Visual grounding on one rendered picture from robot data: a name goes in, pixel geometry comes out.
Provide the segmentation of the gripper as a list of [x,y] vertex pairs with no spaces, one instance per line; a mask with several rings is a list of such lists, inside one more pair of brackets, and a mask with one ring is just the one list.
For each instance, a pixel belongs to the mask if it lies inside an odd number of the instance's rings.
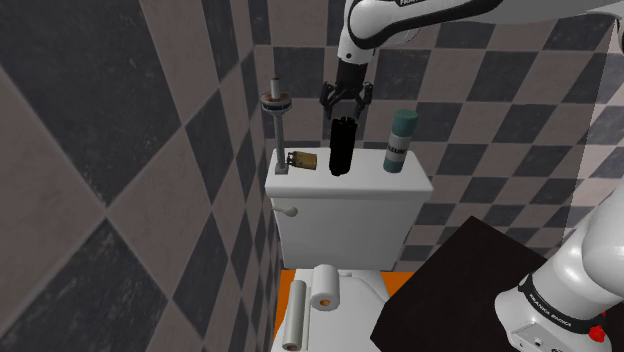
[[321,88],[319,102],[323,106],[325,119],[332,119],[333,108],[341,100],[354,100],[353,117],[361,116],[361,113],[371,103],[373,95],[373,85],[370,82],[364,82],[367,68],[367,64],[339,61],[335,84],[325,81]]

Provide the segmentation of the black cylinder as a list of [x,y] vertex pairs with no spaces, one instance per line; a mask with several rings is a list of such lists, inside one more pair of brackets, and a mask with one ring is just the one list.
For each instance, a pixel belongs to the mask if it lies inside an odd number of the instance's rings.
[[341,176],[350,171],[356,131],[357,123],[354,118],[343,116],[332,121],[329,170],[333,176]]

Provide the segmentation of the teal spray can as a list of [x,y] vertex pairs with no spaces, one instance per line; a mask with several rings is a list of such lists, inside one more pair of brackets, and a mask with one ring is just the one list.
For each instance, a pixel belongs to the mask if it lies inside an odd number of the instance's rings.
[[418,114],[414,110],[395,112],[383,163],[386,172],[399,173],[402,170],[417,121]]

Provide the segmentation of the brass padlock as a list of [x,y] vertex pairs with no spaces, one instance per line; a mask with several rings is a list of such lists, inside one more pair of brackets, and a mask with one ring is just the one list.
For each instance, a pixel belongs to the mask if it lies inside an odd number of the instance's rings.
[[318,159],[317,155],[313,153],[292,151],[288,153],[287,162],[289,165],[296,168],[316,170]]

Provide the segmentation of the grey standing rod holder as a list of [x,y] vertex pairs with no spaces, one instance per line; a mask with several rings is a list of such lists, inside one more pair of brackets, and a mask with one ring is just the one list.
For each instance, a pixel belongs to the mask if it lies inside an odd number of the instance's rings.
[[288,164],[286,162],[284,147],[283,116],[292,108],[292,99],[287,92],[280,88],[280,80],[274,77],[270,80],[270,89],[260,97],[262,109],[273,116],[274,133],[276,143],[276,174],[287,174]]

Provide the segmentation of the white toilet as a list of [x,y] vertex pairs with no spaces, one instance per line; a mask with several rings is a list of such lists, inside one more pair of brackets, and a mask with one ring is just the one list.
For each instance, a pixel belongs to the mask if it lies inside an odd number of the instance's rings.
[[272,160],[265,181],[289,270],[321,264],[342,270],[391,270],[433,186],[413,152],[402,170],[383,168],[385,151],[357,149],[350,171],[333,176],[330,151],[313,148],[316,170],[291,167],[276,174]]

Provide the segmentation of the orange floor mat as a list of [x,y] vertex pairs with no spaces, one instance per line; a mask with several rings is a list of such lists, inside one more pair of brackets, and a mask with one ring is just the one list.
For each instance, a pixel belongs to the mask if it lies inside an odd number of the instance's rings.
[[311,269],[281,272],[278,318],[270,352],[380,352],[370,336],[386,301],[412,276],[410,272],[342,270],[340,305],[332,311],[308,310],[307,331],[299,351],[283,348],[290,284],[312,284]]

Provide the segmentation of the short white paper roll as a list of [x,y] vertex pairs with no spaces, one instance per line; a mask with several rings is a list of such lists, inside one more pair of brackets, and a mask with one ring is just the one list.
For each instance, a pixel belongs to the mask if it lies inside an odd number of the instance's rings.
[[318,311],[332,311],[340,305],[340,276],[328,264],[316,266],[312,271],[311,306]]

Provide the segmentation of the long white paper roll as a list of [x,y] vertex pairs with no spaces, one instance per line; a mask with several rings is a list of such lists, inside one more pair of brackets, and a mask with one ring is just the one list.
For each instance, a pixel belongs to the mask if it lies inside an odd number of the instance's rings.
[[283,322],[282,348],[301,352],[308,348],[310,299],[305,281],[291,282],[288,305]]

